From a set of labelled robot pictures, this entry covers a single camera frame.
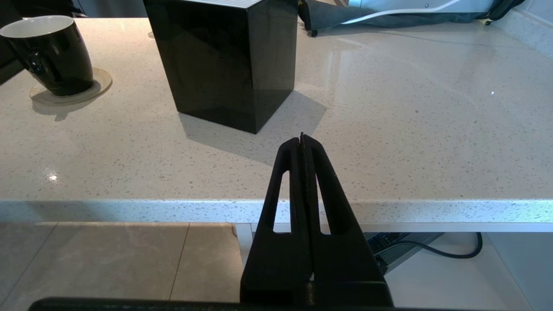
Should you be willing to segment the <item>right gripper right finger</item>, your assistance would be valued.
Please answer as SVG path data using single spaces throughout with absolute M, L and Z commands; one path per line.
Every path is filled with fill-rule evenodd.
M 303 135 L 302 153 L 315 281 L 385 284 L 322 144 Z

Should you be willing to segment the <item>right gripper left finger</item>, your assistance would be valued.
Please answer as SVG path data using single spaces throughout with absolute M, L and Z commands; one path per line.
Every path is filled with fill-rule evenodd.
M 298 303 L 312 265 L 298 138 L 279 149 L 240 283 L 241 303 Z M 289 234 L 274 231 L 280 186 L 289 174 Z

